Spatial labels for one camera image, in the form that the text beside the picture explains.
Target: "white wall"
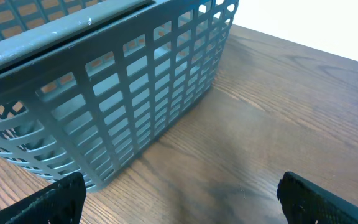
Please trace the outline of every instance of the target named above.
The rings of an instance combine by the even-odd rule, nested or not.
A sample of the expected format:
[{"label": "white wall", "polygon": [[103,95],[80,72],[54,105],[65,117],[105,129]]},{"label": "white wall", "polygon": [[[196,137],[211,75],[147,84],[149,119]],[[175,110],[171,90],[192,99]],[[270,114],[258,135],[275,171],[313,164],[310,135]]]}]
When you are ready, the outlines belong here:
[{"label": "white wall", "polygon": [[358,61],[358,0],[240,0],[233,23]]}]

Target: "wood grain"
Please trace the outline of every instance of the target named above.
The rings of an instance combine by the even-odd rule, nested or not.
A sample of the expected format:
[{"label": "wood grain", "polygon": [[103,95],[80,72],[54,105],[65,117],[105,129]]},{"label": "wood grain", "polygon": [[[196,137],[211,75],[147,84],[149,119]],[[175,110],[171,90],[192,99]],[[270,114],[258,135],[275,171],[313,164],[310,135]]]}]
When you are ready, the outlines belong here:
[{"label": "wood grain", "polygon": [[[286,223],[292,170],[358,206],[358,62],[233,26],[213,88],[83,223]],[[46,186],[0,159],[0,209]]]}]

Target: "plastic basket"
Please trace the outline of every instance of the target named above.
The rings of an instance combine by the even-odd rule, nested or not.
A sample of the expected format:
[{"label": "plastic basket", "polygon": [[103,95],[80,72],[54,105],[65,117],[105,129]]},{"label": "plastic basket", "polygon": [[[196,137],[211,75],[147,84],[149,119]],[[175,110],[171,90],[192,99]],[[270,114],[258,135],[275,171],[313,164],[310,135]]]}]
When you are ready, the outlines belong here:
[{"label": "plastic basket", "polygon": [[[20,2],[48,22],[44,1],[3,4],[27,30]],[[111,0],[0,41],[0,157],[103,188],[211,86],[237,4]]]}]

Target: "black object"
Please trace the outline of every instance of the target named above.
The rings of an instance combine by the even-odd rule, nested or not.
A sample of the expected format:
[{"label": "black object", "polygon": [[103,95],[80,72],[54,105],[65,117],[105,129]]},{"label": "black object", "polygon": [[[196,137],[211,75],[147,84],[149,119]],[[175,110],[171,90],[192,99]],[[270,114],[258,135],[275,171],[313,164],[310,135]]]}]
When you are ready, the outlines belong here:
[{"label": "black object", "polygon": [[75,172],[0,211],[0,223],[80,222],[86,196],[84,178]]},{"label": "black object", "polygon": [[277,198],[288,224],[358,223],[358,207],[292,172],[280,180]]}]

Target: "perforated basket wall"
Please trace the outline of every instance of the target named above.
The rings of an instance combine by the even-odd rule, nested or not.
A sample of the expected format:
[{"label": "perforated basket wall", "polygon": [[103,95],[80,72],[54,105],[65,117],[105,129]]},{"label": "perforated basket wall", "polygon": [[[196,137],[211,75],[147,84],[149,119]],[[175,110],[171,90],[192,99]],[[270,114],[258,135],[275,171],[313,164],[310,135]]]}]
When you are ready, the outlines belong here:
[{"label": "perforated basket wall", "polygon": [[238,1],[156,1],[0,74],[0,157],[103,188],[211,86]]}]

